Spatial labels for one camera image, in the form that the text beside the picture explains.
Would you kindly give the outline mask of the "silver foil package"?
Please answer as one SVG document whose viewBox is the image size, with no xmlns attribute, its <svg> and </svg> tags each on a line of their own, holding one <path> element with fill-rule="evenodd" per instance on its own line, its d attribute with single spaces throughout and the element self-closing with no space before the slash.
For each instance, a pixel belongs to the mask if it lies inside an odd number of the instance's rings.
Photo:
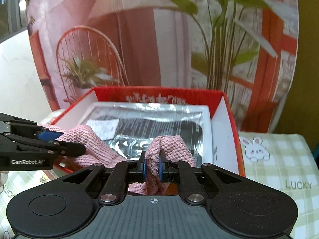
<svg viewBox="0 0 319 239">
<path fill-rule="evenodd" d="M 118 155 L 136 160 L 162 135 L 179 135 L 196 166 L 214 163 L 209 108 L 204 105 L 96 102 L 81 117 Z"/>
</svg>

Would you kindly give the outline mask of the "printed room backdrop poster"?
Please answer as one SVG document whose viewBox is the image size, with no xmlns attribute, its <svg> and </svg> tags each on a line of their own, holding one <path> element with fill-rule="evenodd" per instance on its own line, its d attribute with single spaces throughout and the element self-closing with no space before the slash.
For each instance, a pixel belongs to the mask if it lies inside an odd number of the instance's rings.
<svg viewBox="0 0 319 239">
<path fill-rule="evenodd" d="M 236 125 L 274 131 L 290 90 L 297 0 L 25 0 L 52 110 L 97 86 L 220 90 Z"/>
</svg>

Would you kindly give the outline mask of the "red strawberry cardboard box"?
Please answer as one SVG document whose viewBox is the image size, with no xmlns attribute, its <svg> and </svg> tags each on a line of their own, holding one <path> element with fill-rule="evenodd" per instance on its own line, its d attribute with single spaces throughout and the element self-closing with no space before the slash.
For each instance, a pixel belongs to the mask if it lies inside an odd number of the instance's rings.
<svg viewBox="0 0 319 239">
<path fill-rule="evenodd" d="M 67 108 L 52 125 L 62 141 L 85 145 L 86 153 L 65 159 L 72 172 L 102 163 L 108 168 L 146 152 L 147 179 L 131 193 L 172 194 L 159 180 L 159 153 L 193 167 L 211 163 L 244 176 L 243 156 L 226 95 L 216 90 L 149 86 L 96 87 Z"/>
</svg>

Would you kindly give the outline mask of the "green checkered bunny tablecloth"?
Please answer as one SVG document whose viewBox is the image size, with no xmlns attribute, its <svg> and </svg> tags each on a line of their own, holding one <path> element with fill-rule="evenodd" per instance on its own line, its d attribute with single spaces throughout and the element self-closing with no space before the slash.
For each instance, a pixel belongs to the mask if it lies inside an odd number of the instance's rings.
<svg viewBox="0 0 319 239">
<path fill-rule="evenodd" d="M 214 163 L 231 166 L 230 156 L 222 154 L 217 144 L 217 126 L 211 122 Z M 243 166 L 247 178 L 288 193 L 297 203 L 299 216 L 292 231 L 293 238 L 318 238 L 318 169 L 310 149 L 298 134 L 240 133 L 241 139 L 253 142 L 260 138 L 269 153 L 269 160 L 253 162 L 248 158 L 246 146 L 240 143 Z M 1 238 L 12 238 L 14 233 L 5 216 L 8 202 L 19 192 L 46 183 L 64 175 L 64 171 L 27 171 L 9 173 L 1 185 Z"/>
</svg>

